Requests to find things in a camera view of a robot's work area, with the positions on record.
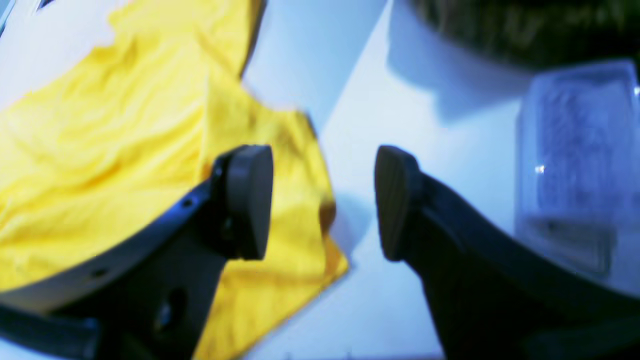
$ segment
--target screw hole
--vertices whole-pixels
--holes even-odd
[[[161,334],[170,331],[178,324],[187,309],[187,292],[184,289],[174,289],[169,293],[166,300],[160,306],[160,310],[156,316],[154,329]]]
[[[220,229],[220,237],[224,241],[234,240],[234,219],[226,218]]]
[[[89,276],[85,279],[85,282],[92,282],[92,281],[97,281],[99,280],[101,277],[104,277],[105,275],[107,275],[107,273],[109,272],[108,269],[106,268],[100,268],[97,270],[92,271]]]

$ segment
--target clear plastic container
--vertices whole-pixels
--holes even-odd
[[[518,241],[640,295],[640,87],[632,61],[536,76],[518,128]]]

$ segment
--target dark green object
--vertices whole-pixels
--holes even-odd
[[[443,36],[545,69],[640,54],[640,0],[414,0]]]

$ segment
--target white surface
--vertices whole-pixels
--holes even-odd
[[[39,19],[10,18],[0,108],[108,42],[116,3],[56,0],[55,16],[45,18],[48,6]],[[423,171],[512,232],[515,120],[528,82],[443,44],[403,0],[270,0],[245,83],[272,106],[311,115],[337,195],[332,233],[353,269],[246,358],[440,356],[417,276],[381,253],[375,154],[383,143],[414,153]],[[28,359],[7,348],[0,343],[0,359]]]
[[[0,0],[0,33],[4,29],[4,23],[13,9],[15,0]]]

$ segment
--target yellow cloth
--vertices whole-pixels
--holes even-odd
[[[308,120],[261,106],[240,84],[259,10],[135,1],[110,18],[114,45],[0,113],[0,290],[113,247],[244,143],[273,147],[267,255],[227,265],[196,358],[239,355],[346,271]]]

